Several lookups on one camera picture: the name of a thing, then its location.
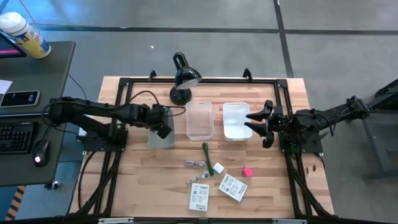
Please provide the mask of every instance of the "computer keyboard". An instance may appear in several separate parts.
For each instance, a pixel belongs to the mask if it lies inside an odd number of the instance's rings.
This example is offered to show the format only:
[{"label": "computer keyboard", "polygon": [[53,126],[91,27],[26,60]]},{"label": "computer keyboard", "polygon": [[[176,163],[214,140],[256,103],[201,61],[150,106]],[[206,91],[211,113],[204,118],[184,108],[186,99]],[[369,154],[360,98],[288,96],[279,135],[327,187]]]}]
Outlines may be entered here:
[{"label": "computer keyboard", "polygon": [[0,123],[0,155],[30,153],[36,122]]}]

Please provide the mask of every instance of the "monitor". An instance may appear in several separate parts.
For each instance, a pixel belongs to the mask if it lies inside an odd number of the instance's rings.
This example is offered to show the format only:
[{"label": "monitor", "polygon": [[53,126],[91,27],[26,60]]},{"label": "monitor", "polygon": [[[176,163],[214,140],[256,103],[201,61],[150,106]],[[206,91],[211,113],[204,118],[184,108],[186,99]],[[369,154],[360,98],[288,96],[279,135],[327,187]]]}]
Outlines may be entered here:
[{"label": "monitor", "polygon": [[26,54],[16,44],[0,33],[0,58],[25,57]]}]

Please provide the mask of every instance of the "lamp base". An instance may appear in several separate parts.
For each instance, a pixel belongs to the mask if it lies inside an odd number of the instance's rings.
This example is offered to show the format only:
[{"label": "lamp base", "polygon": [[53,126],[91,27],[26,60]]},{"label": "lamp base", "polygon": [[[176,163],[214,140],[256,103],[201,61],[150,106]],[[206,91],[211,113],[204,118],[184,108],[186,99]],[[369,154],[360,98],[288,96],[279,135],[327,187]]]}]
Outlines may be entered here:
[{"label": "lamp base", "polygon": [[192,92],[190,89],[187,90],[178,90],[176,87],[173,87],[170,90],[170,100],[175,105],[185,105],[192,99]]}]

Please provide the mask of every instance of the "concrete floor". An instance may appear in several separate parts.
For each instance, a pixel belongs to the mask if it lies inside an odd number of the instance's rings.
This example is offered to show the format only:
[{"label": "concrete floor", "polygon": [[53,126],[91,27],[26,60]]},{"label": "concrete floor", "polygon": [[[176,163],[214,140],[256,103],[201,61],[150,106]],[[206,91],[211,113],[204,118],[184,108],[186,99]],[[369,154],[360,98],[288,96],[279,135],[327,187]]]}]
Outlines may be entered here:
[{"label": "concrete floor", "polygon": [[[24,0],[39,24],[112,27],[277,29],[272,0]],[[396,30],[395,0],[280,0],[286,29]],[[27,17],[19,1],[4,12]],[[203,76],[286,77],[279,34],[42,31],[49,41],[74,40],[70,74],[96,100],[105,75],[174,75],[181,51]],[[397,78],[398,35],[287,35],[294,77],[304,78],[311,107],[328,109],[364,98]],[[82,97],[68,81],[65,95]],[[323,140],[326,175],[338,216],[397,222],[398,179],[365,182],[377,170],[360,121],[340,123]],[[67,212],[81,157],[61,163],[53,192],[27,188],[17,218]],[[37,207],[41,200],[48,207]]]}]

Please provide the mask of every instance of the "pink eraser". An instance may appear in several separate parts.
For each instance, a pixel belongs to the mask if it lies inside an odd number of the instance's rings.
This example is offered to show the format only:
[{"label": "pink eraser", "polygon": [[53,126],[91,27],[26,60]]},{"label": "pink eraser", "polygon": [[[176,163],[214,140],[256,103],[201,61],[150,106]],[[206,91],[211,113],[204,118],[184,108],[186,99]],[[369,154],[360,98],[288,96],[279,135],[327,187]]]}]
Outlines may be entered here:
[{"label": "pink eraser", "polygon": [[245,167],[245,168],[242,170],[242,173],[243,173],[243,176],[245,176],[245,177],[251,177],[251,176],[253,176],[253,171],[252,171],[249,167]]}]

